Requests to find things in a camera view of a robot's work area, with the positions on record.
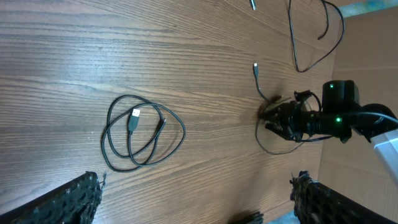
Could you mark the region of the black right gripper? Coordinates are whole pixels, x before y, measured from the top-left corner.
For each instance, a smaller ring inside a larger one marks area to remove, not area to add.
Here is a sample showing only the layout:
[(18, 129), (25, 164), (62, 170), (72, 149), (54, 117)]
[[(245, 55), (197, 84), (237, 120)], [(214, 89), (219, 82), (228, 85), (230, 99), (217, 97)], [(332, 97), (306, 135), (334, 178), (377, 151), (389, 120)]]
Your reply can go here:
[(291, 101), (289, 96), (274, 96), (263, 103), (257, 118), (279, 120), (279, 124), (266, 123), (265, 128), (288, 141), (305, 142), (305, 119), (307, 109), (302, 101)]

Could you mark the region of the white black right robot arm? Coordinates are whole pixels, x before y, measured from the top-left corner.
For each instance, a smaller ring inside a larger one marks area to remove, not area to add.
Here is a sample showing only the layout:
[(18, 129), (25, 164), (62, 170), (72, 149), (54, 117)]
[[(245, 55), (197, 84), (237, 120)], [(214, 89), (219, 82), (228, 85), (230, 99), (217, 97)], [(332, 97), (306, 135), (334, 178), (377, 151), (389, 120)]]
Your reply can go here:
[(314, 92), (294, 93), (290, 102), (278, 98), (257, 114), (258, 122), (279, 137), (304, 143), (337, 138), (346, 143), (352, 133), (363, 136), (373, 145), (379, 160), (391, 178), (397, 180), (397, 118), (382, 104), (359, 104), (358, 87), (352, 80), (333, 80), (323, 84), (317, 110), (305, 103)]

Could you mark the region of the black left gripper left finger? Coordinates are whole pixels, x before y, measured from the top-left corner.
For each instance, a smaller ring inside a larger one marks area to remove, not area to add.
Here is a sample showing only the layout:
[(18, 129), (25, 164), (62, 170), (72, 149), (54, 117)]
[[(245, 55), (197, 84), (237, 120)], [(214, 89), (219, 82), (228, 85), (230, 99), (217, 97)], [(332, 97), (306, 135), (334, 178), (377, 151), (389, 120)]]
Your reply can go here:
[(10, 224), (92, 224), (101, 203), (106, 176), (83, 175), (1, 215)]

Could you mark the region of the black USB cable thick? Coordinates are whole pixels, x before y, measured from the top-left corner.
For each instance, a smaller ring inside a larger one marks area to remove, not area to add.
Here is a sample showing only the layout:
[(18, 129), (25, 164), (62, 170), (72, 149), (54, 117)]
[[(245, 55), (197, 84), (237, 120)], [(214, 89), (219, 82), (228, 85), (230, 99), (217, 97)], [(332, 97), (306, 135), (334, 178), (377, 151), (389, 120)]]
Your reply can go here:
[(325, 73), (345, 34), (333, 1), (256, 1), (248, 26), (251, 52), (263, 69)]

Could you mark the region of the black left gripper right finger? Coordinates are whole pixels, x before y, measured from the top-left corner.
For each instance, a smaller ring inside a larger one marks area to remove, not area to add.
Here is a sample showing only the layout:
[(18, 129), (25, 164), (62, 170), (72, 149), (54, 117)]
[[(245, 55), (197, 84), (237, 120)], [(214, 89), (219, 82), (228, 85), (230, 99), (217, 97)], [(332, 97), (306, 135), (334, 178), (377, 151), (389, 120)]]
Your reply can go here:
[(395, 224), (394, 221), (341, 195), (303, 170), (289, 180), (294, 215), (300, 223)]

